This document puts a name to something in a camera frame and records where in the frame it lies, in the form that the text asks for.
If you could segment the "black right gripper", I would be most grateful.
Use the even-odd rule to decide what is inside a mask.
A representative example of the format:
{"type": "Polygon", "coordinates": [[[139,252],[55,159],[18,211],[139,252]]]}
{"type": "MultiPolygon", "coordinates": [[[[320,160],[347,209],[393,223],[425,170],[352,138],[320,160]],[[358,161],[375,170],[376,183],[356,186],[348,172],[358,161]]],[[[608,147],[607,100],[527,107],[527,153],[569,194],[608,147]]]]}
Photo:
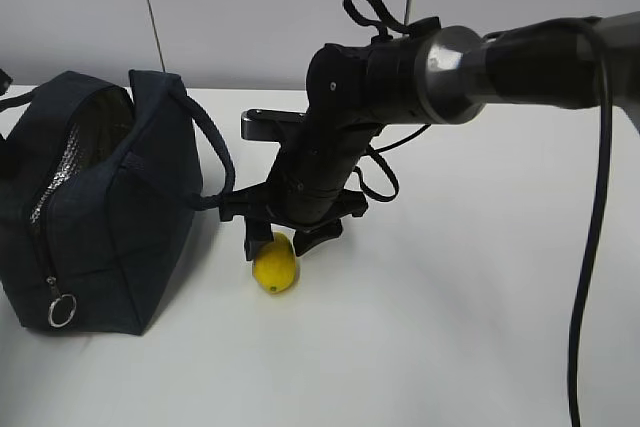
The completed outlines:
{"type": "Polygon", "coordinates": [[[219,218],[222,222],[236,216],[245,218],[245,258],[253,261],[273,241],[271,224],[299,230],[294,234],[293,247],[296,256],[301,257],[320,244],[339,238],[343,233],[340,219],[362,217],[367,209],[362,192],[308,191],[269,177],[262,183],[225,194],[219,218]]]}

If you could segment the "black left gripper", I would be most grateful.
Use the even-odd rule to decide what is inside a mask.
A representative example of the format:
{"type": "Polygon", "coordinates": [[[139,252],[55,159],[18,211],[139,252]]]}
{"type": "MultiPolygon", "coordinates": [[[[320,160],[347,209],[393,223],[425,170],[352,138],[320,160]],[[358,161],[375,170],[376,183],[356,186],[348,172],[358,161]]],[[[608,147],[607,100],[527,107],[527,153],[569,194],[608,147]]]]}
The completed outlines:
{"type": "Polygon", "coordinates": [[[0,95],[5,95],[11,85],[12,78],[3,69],[0,69],[0,95]]]}

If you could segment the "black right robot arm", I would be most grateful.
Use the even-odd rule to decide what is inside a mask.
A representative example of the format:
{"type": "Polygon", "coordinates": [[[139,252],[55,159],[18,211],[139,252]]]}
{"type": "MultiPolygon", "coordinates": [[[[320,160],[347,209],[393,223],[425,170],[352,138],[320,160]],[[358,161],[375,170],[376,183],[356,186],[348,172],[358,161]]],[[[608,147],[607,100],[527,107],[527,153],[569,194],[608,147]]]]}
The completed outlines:
{"type": "Polygon", "coordinates": [[[303,113],[250,109],[244,139],[280,148],[266,180],[230,194],[221,218],[243,217],[248,259],[276,225],[302,255],[337,238],[366,197],[345,185],[389,125],[459,125],[488,104],[569,110],[606,101],[639,117],[639,16],[564,18],[492,39],[463,26],[365,47],[328,44],[307,72],[303,113]]]}

